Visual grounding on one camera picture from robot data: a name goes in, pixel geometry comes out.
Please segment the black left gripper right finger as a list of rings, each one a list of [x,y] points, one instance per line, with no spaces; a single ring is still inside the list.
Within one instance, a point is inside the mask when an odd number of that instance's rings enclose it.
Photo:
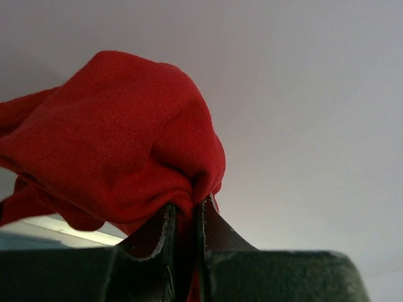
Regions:
[[[366,302],[346,255],[325,250],[259,250],[219,214],[213,195],[198,207],[201,301]]]

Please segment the dark red t shirt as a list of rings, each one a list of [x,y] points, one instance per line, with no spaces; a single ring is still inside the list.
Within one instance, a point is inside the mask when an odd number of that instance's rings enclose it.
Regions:
[[[172,203],[193,265],[192,220],[220,191],[225,153],[184,72],[102,51],[65,84],[1,104],[1,167],[17,176],[2,225],[59,214],[76,230],[130,235]]]

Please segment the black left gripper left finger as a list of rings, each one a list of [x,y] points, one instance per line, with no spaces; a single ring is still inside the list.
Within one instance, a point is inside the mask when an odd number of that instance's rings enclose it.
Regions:
[[[1,252],[1,301],[174,301],[176,211],[112,247]]]

